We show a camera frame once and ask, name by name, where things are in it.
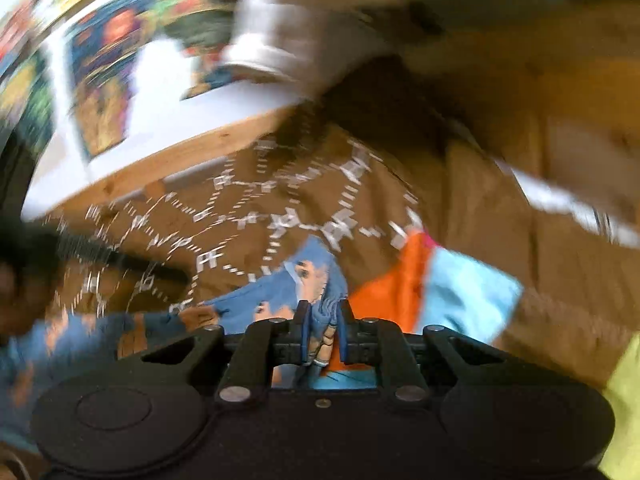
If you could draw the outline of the blue patterned children's pants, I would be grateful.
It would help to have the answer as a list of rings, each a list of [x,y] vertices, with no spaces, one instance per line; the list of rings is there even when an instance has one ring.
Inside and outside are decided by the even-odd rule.
[[[63,311],[53,318],[24,299],[1,308],[1,441],[35,452],[30,419],[37,399],[65,379],[155,350],[202,330],[239,335],[250,324],[290,320],[306,304],[309,336],[305,363],[329,363],[337,311],[347,282],[336,258],[311,236],[291,258],[233,292],[197,306],[160,312],[116,312],[98,318]]]

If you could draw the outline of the white hanging garment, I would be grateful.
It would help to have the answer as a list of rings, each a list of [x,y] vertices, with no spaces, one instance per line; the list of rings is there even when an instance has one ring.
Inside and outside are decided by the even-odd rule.
[[[224,65],[254,81],[318,96],[368,58],[390,52],[362,14],[410,0],[241,0]]]

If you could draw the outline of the wooden bed frame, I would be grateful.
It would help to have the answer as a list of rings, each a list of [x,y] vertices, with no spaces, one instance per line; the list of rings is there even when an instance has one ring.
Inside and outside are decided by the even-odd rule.
[[[53,206],[47,214],[108,204],[130,193],[218,157],[244,150],[280,127],[295,110],[287,105],[207,131],[119,169]]]

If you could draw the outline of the colourful landscape painting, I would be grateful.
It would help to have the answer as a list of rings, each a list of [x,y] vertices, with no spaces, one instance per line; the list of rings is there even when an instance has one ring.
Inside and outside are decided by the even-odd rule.
[[[176,40],[192,61],[191,83],[183,99],[191,99],[242,79],[224,65],[239,0],[158,0],[160,27]]]

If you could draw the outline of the brown PF patterned blanket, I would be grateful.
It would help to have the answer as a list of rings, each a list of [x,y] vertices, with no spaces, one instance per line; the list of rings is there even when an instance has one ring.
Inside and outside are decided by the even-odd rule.
[[[601,390],[616,429],[612,479],[639,474],[639,253],[534,207],[521,185],[427,107],[399,58],[364,63],[319,103],[176,190],[62,209],[48,225],[93,235],[194,275],[190,292],[149,289],[72,264],[51,309],[55,336],[90,320],[210,302],[227,330],[290,316],[270,294],[221,303],[294,263],[354,310],[405,330],[442,324]]]

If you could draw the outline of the starry night swirl painting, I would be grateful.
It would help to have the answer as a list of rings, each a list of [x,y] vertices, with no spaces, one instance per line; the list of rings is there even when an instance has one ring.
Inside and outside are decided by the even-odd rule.
[[[70,26],[72,115],[88,158],[126,138],[132,71],[156,29],[155,0],[112,0]]]

